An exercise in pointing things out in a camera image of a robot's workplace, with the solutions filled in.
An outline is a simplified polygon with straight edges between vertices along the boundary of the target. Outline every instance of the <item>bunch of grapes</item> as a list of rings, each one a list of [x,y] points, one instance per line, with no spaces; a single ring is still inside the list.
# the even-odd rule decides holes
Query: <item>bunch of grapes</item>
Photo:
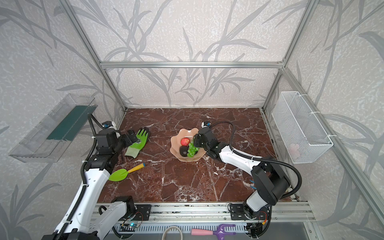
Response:
[[[198,147],[193,146],[193,140],[188,144],[188,147],[189,147],[188,153],[187,153],[188,157],[193,157],[196,154],[196,152],[199,150]]]

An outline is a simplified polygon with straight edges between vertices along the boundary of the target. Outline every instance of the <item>pink scalloped bowl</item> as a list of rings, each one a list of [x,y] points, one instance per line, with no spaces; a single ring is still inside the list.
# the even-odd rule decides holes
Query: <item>pink scalloped bowl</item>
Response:
[[[199,130],[197,128],[193,128],[191,130],[187,130],[185,128],[180,129],[179,134],[170,138],[170,152],[182,162],[198,161],[206,153],[202,147],[193,157],[183,157],[179,152],[181,147],[181,139],[187,137],[189,140],[192,140],[193,136],[195,136],[198,132]]]

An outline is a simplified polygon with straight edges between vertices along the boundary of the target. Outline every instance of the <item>red apple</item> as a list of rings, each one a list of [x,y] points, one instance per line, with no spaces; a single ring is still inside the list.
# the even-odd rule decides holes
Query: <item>red apple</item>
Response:
[[[183,138],[181,141],[180,141],[181,145],[183,146],[188,146],[188,144],[190,143],[190,140],[189,138],[185,137]]]

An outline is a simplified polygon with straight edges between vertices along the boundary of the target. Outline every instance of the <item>white ring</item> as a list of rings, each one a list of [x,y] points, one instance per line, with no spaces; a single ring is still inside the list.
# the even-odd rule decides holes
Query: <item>white ring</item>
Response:
[[[163,233],[163,236],[161,237],[161,240],[165,240],[166,239],[167,232],[169,230],[171,230],[172,228],[175,228],[175,229],[177,229],[180,232],[180,240],[183,240],[183,232],[181,231],[181,229],[178,226],[170,226],[169,228],[167,228],[165,230],[165,232]]]

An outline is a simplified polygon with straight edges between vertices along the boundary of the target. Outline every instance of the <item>pink handle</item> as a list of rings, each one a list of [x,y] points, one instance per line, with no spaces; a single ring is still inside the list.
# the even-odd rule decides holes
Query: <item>pink handle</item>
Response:
[[[210,230],[204,230],[204,229],[195,229],[192,228],[191,235],[198,235],[198,236],[204,236],[204,235],[213,235],[214,232]]]

